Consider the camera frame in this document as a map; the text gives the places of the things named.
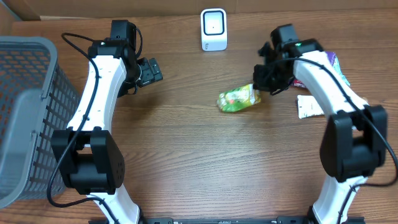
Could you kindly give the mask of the white tube gold cap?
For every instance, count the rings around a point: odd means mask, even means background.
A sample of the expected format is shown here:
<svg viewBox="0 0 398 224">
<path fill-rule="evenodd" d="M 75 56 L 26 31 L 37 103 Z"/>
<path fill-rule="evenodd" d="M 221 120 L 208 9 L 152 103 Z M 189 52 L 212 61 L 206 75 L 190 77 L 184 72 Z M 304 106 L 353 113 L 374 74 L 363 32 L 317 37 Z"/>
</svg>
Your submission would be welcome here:
<svg viewBox="0 0 398 224">
<path fill-rule="evenodd" d="M 343 95 L 334 96 L 331 100 L 333 113 L 325 114 L 322 107 L 318 104 L 318 101 L 312 95 L 298 95 L 297 96 L 297 108 L 298 118 L 309 118 L 312 116 L 324 115 L 326 119 L 330 115 L 337 114 L 339 111 L 354 112 L 355 109 L 348 103 Z"/>
</svg>

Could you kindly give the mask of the green yellow snack packet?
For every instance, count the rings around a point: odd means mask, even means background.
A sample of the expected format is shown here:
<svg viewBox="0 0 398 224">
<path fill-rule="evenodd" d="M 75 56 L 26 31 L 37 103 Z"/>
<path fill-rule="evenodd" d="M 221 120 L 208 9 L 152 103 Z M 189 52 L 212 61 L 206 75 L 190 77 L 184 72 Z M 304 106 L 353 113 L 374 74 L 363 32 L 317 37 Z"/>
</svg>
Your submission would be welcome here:
<svg viewBox="0 0 398 224">
<path fill-rule="evenodd" d="M 219 94 L 217 105 L 224 113 L 235 113 L 261 102 L 259 90 L 247 84 Z"/>
</svg>

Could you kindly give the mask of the purple pad package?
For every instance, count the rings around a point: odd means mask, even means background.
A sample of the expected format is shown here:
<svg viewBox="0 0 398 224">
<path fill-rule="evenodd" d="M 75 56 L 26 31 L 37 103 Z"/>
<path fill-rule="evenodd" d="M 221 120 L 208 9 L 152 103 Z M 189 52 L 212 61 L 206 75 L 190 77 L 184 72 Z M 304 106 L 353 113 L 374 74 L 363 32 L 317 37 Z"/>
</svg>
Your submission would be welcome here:
<svg viewBox="0 0 398 224">
<path fill-rule="evenodd" d="M 341 74 L 341 70 L 340 70 L 340 65 L 339 65 L 339 61 L 338 58 L 336 56 L 336 54 L 334 52 L 330 52 L 330 51 L 326 51 L 327 57 L 328 57 L 328 61 L 329 64 L 334 68 L 334 70 Z M 300 87 L 300 88 L 306 88 L 307 86 L 299 79 L 295 79 L 292 86 L 296 86 L 296 87 Z"/>
</svg>

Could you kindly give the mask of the teal wipes packet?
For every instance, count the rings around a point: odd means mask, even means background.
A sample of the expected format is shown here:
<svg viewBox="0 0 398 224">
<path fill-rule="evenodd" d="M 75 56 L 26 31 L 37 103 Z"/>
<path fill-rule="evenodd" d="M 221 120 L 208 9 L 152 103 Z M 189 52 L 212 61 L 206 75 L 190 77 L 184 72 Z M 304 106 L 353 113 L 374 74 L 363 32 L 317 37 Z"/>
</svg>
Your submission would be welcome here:
<svg viewBox="0 0 398 224">
<path fill-rule="evenodd" d="M 334 70 L 337 72 L 337 74 L 341 77 L 341 79 L 348 85 L 350 86 L 350 82 L 348 81 L 348 79 L 343 75 L 343 72 L 341 70 L 340 67 L 340 61 L 338 60 L 337 56 L 334 56 L 332 62 L 332 67 L 334 68 Z"/>
</svg>

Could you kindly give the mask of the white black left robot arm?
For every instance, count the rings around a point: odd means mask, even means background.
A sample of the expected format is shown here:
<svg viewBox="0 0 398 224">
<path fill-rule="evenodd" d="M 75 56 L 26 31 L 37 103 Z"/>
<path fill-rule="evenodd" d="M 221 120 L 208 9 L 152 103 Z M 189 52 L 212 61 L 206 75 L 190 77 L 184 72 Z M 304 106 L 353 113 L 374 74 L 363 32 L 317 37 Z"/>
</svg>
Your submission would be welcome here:
<svg viewBox="0 0 398 224">
<path fill-rule="evenodd" d="M 118 98 L 152 83 L 163 75 L 156 59 L 141 57 L 142 34 L 128 20 L 113 20 L 111 33 L 103 40 L 90 40 L 82 52 L 89 61 L 82 98 L 67 127 L 53 132 L 50 145 L 66 187 L 83 199 L 57 203 L 58 208 L 93 201 L 106 216 L 105 223 L 146 223 L 140 207 L 124 186 L 124 157 L 111 135 Z"/>
</svg>

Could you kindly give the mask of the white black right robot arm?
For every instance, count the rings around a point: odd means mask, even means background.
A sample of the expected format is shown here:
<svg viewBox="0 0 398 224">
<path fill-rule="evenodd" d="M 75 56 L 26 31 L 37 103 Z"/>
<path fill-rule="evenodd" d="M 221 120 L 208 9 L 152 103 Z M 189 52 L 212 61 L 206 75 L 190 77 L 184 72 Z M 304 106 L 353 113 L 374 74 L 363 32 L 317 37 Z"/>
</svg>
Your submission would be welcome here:
<svg viewBox="0 0 398 224">
<path fill-rule="evenodd" d="M 359 188 L 384 165 L 387 113 L 369 106 L 331 66 L 316 39 L 300 40 L 291 24 L 271 32 L 259 50 L 264 64 L 254 67 L 254 88 L 276 95 L 294 80 L 301 81 L 327 120 L 320 146 L 326 178 L 317 201 L 309 208 L 308 223 L 350 223 L 347 217 Z"/>
</svg>

